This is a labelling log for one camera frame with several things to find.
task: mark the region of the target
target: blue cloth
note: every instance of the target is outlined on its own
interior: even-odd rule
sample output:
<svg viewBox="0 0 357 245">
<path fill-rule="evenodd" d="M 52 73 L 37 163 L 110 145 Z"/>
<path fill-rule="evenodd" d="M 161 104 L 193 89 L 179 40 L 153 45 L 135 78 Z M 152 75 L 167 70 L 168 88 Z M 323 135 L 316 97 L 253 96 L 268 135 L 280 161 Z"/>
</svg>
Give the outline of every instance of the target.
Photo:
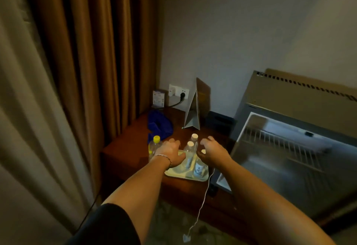
<svg viewBox="0 0 357 245">
<path fill-rule="evenodd" d="M 160 111 L 150 111 L 147 116 L 147 128 L 151 131 L 147 137 L 147 143 L 149 144 L 154 136 L 160 136 L 163 141 L 173 133 L 172 123 L 166 118 Z"/>
</svg>

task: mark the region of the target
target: brown curtain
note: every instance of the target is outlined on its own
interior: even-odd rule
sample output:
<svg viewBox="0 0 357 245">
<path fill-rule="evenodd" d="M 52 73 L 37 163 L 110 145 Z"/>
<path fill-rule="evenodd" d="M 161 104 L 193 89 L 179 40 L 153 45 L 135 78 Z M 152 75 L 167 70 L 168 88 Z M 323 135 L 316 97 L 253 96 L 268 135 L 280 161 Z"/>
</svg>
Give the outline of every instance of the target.
<svg viewBox="0 0 357 245">
<path fill-rule="evenodd" d="M 29 0 L 94 193 L 99 153 L 150 106 L 156 0 Z"/>
</svg>

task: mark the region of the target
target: hand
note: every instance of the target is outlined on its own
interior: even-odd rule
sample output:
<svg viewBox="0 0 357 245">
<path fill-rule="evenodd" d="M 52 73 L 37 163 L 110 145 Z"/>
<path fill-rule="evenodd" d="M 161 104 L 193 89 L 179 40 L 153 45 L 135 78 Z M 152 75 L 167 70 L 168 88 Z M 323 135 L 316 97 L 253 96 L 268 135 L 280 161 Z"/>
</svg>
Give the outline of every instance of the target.
<svg viewBox="0 0 357 245">
<path fill-rule="evenodd" d="M 232 158 L 227 150 L 219 143 L 209 136 L 208 139 L 202 139 L 201 144 L 206 149 L 206 154 L 198 152 L 198 157 L 210 167 L 221 169 L 221 167 L 229 162 Z"/>
<path fill-rule="evenodd" d="M 182 153 L 178 155 L 178 148 L 180 147 L 180 141 L 175 139 L 169 139 L 169 141 L 164 141 L 162 146 L 160 146 L 156 151 L 155 154 L 162 154 L 167 156 L 171 160 L 171 168 L 176 167 L 184 161 L 186 158 L 186 154 Z"/>
</svg>

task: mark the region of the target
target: yellow bottle cap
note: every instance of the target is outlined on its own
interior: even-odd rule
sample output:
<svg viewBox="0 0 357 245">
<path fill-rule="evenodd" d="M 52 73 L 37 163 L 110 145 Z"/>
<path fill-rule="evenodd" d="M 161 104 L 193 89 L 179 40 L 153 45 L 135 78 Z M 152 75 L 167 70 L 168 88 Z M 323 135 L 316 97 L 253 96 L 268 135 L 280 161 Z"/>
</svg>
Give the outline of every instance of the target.
<svg viewBox="0 0 357 245">
<path fill-rule="evenodd" d="M 154 136 L 154 143 L 160 142 L 160 136 Z"/>
</svg>

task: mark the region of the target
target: bracelet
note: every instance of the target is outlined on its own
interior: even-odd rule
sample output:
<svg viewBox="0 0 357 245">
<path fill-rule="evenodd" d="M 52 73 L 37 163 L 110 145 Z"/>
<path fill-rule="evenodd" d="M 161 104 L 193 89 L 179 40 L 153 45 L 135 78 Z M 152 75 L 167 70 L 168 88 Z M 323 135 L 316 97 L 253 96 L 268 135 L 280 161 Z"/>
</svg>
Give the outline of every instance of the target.
<svg viewBox="0 0 357 245">
<path fill-rule="evenodd" d="M 156 156 L 166 157 L 168 159 L 168 161 L 170 162 L 170 166 L 167 168 L 167 170 L 171 168 L 172 162 L 171 162 L 171 159 L 167 155 L 155 154 L 154 157 L 156 157 Z"/>
</svg>

